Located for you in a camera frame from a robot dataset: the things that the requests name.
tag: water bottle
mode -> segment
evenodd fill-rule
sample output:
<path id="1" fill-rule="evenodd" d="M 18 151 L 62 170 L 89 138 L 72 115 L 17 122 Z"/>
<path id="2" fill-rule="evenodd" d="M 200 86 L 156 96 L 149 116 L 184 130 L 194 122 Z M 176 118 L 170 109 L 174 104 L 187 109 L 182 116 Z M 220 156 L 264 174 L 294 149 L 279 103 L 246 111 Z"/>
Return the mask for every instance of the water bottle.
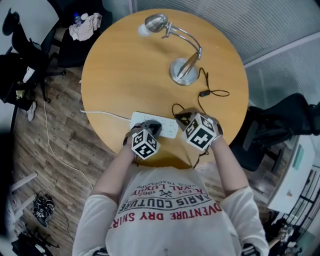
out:
<path id="1" fill-rule="evenodd" d="M 77 26 L 80 26 L 82 24 L 81 17 L 79 16 L 79 14 L 77 12 L 75 14 L 73 14 L 73 18 L 74 18 L 74 23 Z"/>

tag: white t-shirt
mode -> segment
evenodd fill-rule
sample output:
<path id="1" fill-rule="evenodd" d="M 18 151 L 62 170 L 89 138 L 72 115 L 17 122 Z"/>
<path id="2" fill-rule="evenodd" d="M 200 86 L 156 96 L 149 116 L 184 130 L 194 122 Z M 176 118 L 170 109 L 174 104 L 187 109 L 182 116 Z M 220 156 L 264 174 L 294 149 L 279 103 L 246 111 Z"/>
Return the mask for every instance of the white t-shirt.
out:
<path id="1" fill-rule="evenodd" d="M 269 253 L 250 187 L 218 204 L 194 169 L 162 167 L 135 175 L 119 207 L 104 195 L 90 196 L 72 255 L 106 247 L 111 256 L 239 256 L 244 244 Z"/>

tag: black and white cube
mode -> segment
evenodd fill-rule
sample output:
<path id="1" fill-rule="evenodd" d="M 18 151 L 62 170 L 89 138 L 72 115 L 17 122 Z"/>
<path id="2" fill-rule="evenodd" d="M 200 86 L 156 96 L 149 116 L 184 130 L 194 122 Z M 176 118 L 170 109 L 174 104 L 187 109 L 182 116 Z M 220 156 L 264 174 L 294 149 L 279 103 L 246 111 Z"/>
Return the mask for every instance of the black and white cube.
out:
<path id="1" fill-rule="evenodd" d="M 204 151 L 217 137 L 213 121 L 197 113 L 182 133 L 182 138 L 197 149 Z"/>
<path id="2" fill-rule="evenodd" d="M 146 130 L 132 135 L 131 149 L 143 160 L 158 152 L 160 143 Z"/>

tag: shirt sleeve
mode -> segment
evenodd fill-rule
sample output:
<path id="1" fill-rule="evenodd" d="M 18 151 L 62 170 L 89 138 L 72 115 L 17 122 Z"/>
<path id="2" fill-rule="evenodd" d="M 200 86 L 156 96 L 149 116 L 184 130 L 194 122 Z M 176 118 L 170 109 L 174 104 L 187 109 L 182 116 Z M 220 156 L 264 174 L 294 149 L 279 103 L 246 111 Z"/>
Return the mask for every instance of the shirt sleeve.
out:
<path id="1" fill-rule="evenodd" d="M 230 218 L 241 244 L 252 244 L 261 256 L 268 256 L 269 247 L 252 189 L 240 189 L 224 199 L 220 205 Z"/>
<path id="2" fill-rule="evenodd" d="M 72 256 L 92 255 L 106 247 L 106 236 L 117 209 L 117 204 L 107 196 L 89 196 L 76 230 Z"/>

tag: power strip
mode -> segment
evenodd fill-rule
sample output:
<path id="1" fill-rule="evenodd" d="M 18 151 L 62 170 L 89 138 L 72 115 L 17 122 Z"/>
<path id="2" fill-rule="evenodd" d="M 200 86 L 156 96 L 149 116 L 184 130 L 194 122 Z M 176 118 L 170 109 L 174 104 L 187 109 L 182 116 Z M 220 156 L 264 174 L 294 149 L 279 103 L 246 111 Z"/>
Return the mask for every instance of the power strip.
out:
<path id="1" fill-rule="evenodd" d="M 134 127 L 135 124 L 143 123 L 148 120 L 155 120 L 161 123 L 162 130 L 159 136 L 170 139 L 174 139 L 177 136 L 179 126 L 175 119 L 141 112 L 133 112 L 130 121 L 130 129 L 132 129 L 132 127 Z"/>

